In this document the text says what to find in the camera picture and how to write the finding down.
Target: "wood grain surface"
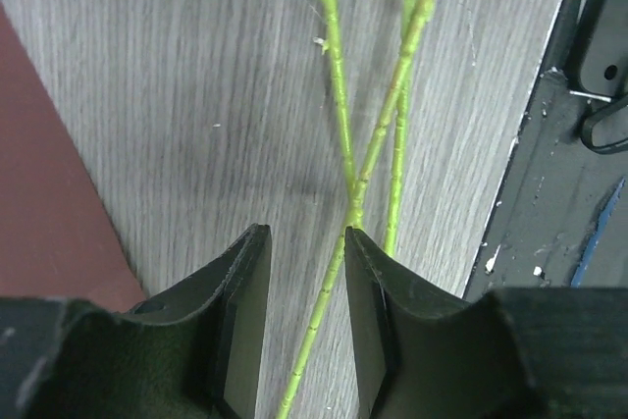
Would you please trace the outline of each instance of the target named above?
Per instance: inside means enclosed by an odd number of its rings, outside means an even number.
[[[2,0],[149,292],[272,225],[258,416],[286,384],[345,207],[317,0]],[[460,294],[559,0],[440,0],[415,73],[397,258]],[[401,0],[340,0],[360,163]],[[382,240],[390,151],[367,194]],[[292,417],[355,417],[343,280]]]

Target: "wooden table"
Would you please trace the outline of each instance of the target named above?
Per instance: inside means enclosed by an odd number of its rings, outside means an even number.
[[[271,417],[345,207],[317,0],[2,0],[145,288],[269,223],[258,416]],[[460,294],[559,0],[440,0],[414,75],[397,258]],[[340,0],[357,160],[383,103],[401,0]],[[367,195],[382,240],[391,147]],[[292,417],[355,417],[343,280]]]

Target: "blue strip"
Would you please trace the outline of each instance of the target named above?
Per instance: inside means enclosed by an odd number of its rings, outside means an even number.
[[[598,246],[598,242],[600,242],[600,237],[602,237],[602,233],[604,231],[604,228],[606,228],[606,224],[608,223],[608,219],[610,218],[610,215],[612,214],[612,210],[615,208],[615,206],[617,205],[617,202],[619,201],[619,193],[621,192],[621,189],[623,188],[625,183],[626,183],[626,178],[624,177],[619,182],[619,185],[617,186],[615,191],[612,193],[612,196],[608,199],[606,206],[604,207],[604,209],[600,213],[600,216],[598,217],[598,225],[596,227],[596,231],[589,239],[589,242],[587,243],[587,247],[585,247],[585,251],[582,253],[582,258],[580,259],[580,263],[578,264],[576,273],[573,274],[573,278],[571,279],[571,286],[573,288],[579,287],[580,284],[582,283],[582,279],[585,276],[585,272],[587,272],[589,263],[591,262],[591,259],[593,258],[593,253],[596,250],[596,247]]]

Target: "red mat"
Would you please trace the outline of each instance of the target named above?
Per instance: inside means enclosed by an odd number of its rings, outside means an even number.
[[[2,6],[0,296],[82,297],[113,311],[145,299]]]

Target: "plant stem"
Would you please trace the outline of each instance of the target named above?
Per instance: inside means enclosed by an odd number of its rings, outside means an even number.
[[[323,51],[328,51],[330,57],[330,75],[332,77],[334,97],[336,98],[340,151],[342,153],[346,192],[350,198],[355,181],[355,162],[353,160],[351,123],[346,103],[346,83],[344,81],[344,60],[342,58],[342,44],[340,41],[338,0],[321,0],[321,3],[325,8],[325,21],[327,22],[327,40],[323,46]]]
[[[276,416],[277,419],[286,419],[289,415],[292,402],[296,395],[296,391],[298,390],[307,359],[312,349],[312,344],[316,339],[321,321],[323,320],[327,305],[329,304],[332,289],[334,288],[334,284],[338,276],[344,252],[344,229],[347,226],[361,227],[362,225],[362,204],[366,194],[366,187],[371,175],[373,174],[377,158],[382,150],[382,145],[384,143],[384,139],[386,138],[387,127],[391,123],[394,106],[401,92],[401,86],[409,73],[412,57],[416,52],[419,40],[421,39],[421,33],[423,32],[423,28],[425,27],[427,21],[432,17],[435,4],[436,0],[419,0],[412,12],[410,23],[408,25],[408,32],[402,41],[401,54],[399,55],[392,74],[391,86],[389,87],[386,95],[386,100],[378,118],[378,123],[376,124],[371,140],[369,141],[364,164],[358,179],[355,181],[349,209],[345,214],[342,230],[334,247],[332,260],[327,267],[321,289],[316,298],[316,302],[314,303],[314,309],[310,317],[310,322],[307,330],[305,331],[303,341],[301,342],[301,347],[296,358],[294,369],[288,379],[288,386],[280,404],[280,409]]]
[[[410,16],[417,0],[403,0],[403,17],[401,20],[401,41],[406,34]],[[392,152],[391,190],[389,193],[389,216],[384,238],[384,250],[394,257],[396,233],[399,227],[401,211],[401,193],[403,190],[403,161],[405,159],[405,141],[407,137],[407,116],[409,108],[409,90],[412,83],[411,74],[405,81],[396,105],[396,124],[394,128],[394,150]]]

